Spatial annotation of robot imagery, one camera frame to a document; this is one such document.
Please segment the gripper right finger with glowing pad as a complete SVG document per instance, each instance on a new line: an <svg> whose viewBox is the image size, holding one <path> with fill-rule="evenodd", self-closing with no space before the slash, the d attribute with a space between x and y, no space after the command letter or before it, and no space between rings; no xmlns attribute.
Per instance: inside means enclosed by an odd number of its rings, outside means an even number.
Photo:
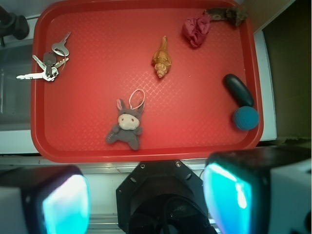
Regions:
<svg viewBox="0 0 312 234"><path fill-rule="evenodd" d="M284 145L213 153L203 192L223 234L309 234L311 150Z"/></svg>

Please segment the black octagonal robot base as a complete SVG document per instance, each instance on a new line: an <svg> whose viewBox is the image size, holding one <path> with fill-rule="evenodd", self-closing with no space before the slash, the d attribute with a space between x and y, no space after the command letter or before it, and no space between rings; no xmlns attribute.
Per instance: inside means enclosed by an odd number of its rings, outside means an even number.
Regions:
<svg viewBox="0 0 312 234"><path fill-rule="evenodd" d="M215 234L203 181L180 160L141 162L116 189L127 234Z"/></svg>

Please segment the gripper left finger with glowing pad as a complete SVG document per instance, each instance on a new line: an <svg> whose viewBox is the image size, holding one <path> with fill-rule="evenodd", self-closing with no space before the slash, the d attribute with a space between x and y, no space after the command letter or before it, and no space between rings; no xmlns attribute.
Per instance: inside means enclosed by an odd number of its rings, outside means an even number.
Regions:
<svg viewBox="0 0 312 234"><path fill-rule="evenodd" d="M77 166L0 172L2 234L84 234L90 213L89 183Z"/></svg>

